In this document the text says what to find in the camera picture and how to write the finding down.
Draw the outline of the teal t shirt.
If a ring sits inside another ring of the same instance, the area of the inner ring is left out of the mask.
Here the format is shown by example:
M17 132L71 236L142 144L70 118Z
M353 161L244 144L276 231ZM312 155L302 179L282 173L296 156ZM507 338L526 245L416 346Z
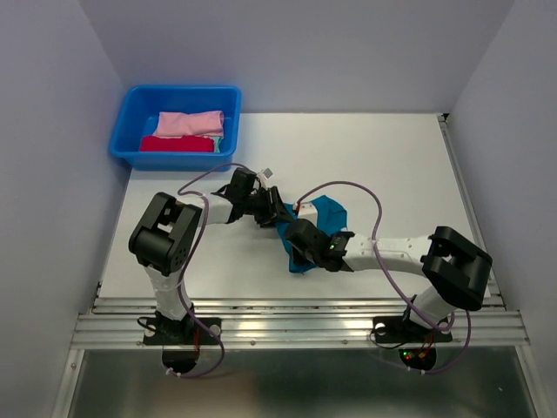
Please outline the teal t shirt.
M316 199L310 201L317 211L317 228L327 235L332 235L346 229L347 226L347 211L336 200L329 198L326 195L321 195ZM287 223L280 222L275 225L278 236L282 242L283 248L289 256L288 269L290 273L305 273L316 265L303 262L297 265L291 255L292 245L285 239L285 231L288 227Z

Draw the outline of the blue plastic bin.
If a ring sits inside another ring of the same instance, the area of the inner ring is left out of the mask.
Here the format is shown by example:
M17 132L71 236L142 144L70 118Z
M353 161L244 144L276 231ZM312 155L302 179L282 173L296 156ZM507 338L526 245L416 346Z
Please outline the blue plastic bin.
M241 91L143 84L124 97L109 150L136 170L202 172L232 162Z

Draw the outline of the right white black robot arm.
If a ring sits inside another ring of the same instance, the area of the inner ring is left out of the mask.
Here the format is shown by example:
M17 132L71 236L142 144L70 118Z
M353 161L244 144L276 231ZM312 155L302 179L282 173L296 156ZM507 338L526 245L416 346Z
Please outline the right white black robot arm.
M400 317L377 317L380 341L418 342L435 331L449 340L455 310L479 311L492 269L492 257L449 226L439 226L429 236L375 239L349 231L327 234L307 219L297 219L285 229L296 266L314 265L328 272L380 270L389 283L392 274L409 273L428 279L422 293L407 297Z

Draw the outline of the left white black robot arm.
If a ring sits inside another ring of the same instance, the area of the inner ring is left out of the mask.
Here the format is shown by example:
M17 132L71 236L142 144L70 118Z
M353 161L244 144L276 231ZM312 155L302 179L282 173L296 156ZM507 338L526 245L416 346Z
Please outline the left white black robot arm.
M266 172L239 166L215 192L193 191L190 182L178 192L182 199L165 192L153 196L128 244L147 273L156 300L154 316L138 319L145 345L189 345L212 337L211 328L221 321L195 318L185 290L185 269L209 225L229 225L245 215L264 228L292 221L278 188L265 182Z

